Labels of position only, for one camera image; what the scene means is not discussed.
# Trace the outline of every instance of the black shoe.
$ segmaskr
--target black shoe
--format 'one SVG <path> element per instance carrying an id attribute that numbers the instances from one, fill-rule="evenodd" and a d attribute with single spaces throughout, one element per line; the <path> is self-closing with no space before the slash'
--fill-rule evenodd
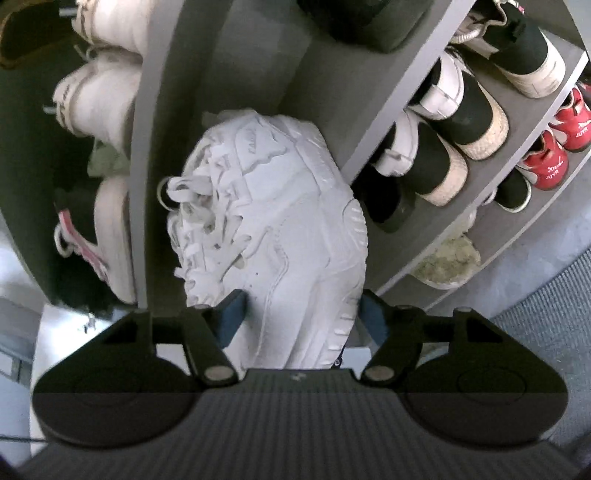
<path id="1" fill-rule="evenodd" d="M 530 200 L 531 184 L 514 168 L 498 186 L 495 202 L 507 212 L 518 213 L 527 207 Z"/>
<path id="2" fill-rule="evenodd" d="M 554 92 L 566 72 L 556 47 L 515 0 L 477 0 L 450 43 L 489 59 L 531 98 Z"/>
<path id="3" fill-rule="evenodd" d="M 490 157 L 509 133 L 505 112 L 455 50 L 441 54 L 408 106 L 472 160 Z"/>
<path id="4" fill-rule="evenodd" d="M 414 192 L 401 185 L 398 178 L 379 174 L 372 165 L 363 168 L 352 189 L 384 232 L 398 230 L 414 210 Z"/>
<path id="5" fill-rule="evenodd" d="M 388 53 L 398 47 L 433 0 L 298 0 L 336 40 Z"/>

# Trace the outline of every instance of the shoe rack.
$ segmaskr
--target shoe rack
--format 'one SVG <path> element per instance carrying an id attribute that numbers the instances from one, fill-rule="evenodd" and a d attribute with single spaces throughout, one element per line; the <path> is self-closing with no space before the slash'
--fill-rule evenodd
<path id="1" fill-rule="evenodd" d="M 501 104 L 509 138 L 491 158 L 470 162 L 466 187 L 446 207 L 417 199 L 396 233 L 368 220 L 366 286 L 390 303 L 428 307 L 448 292 L 408 274 L 511 171 L 560 106 L 587 62 L 591 12 L 586 0 L 524 0 L 563 56 L 562 86 L 542 99 L 517 92 L 494 66 L 467 57 L 481 84 Z M 203 133 L 202 112 L 252 107 L 313 121 L 344 178 L 352 182 L 431 69 L 473 0 L 434 0 L 403 44 L 391 54 L 338 43 L 315 28 L 294 1 L 168 0 L 150 26 L 132 141 L 130 218 L 140 307 L 157 314 L 184 305 L 174 278 L 177 259 L 155 196 L 158 182 L 178 174 Z M 530 205 L 509 214 L 482 207 L 468 236 L 485 268 L 514 242 L 584 166 L 591 151 L 569 154 L 570 172 L 551 192 L 534 189 Z"/>
<path id="2" fill-rule="evenodd" d="M 51 105 L 57 82 L 81 64 L 64 41 L 36 62 L 0 70 L 0 230 L 49 301 L 56 300 L 61 269 L 53 244 L 53 189 L 86 176 L 92 140 L 68 134 L 43 105 Z"/>

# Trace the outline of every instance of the ribbed black surface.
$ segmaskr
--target ribbed black surface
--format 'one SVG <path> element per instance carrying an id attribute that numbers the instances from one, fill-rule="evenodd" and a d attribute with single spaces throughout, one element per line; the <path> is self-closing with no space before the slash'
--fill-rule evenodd
<path id="1" fill-rule="evenodd" d="M 349 371 L 251 371 L 209 391 L 163 437 L 106 452 L 50 445 L 26 464 L 36 480 L 570 480 L 575 468 L 549 443 L 470 450 L 426 432 L 390 391 Z"/>

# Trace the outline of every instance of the shoe heel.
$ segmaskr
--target shoe heel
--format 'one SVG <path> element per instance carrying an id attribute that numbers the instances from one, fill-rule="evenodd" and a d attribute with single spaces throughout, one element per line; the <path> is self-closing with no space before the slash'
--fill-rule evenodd
<path id="1" fill-rule="evenodd" d="M 538 70 L 527 75 L 517 75 L 499 68 L 503 75 L 529 98 L 542 98 L 555 92 L 566 74 L 562 56 L 545 35 L 544 38 L 548 45 L 548 56 Z"/>
<path id="2" fill-rule="evenodd" d="M 421 195 L 426 201 L 437 207 L 447 205 L 463 188 L 468 177 L 468 165 L 464 157 L 441 137 L 441 143 L 449 155 L 449 170 L 445 179 L 431 193 Z"/>
<path id="3" fill-rule="evenodd" d="M 485 134 L 468 145 L 458 145 L 472 160 L 484 160 L 499 150 L 509 134 L 507 115 L 486 89 L 478 84 L 492 108 L 492 122 Z"/>

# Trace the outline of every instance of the floor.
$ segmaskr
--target floor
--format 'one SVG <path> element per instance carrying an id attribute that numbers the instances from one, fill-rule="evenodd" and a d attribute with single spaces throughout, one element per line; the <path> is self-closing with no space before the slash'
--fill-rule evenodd
<path id="1" fill-rule="evenodd" d="M 511 247 L 429 313 L 469 306 L 494 317 L 536 291 L 591 245 L 591 165 Z"/>

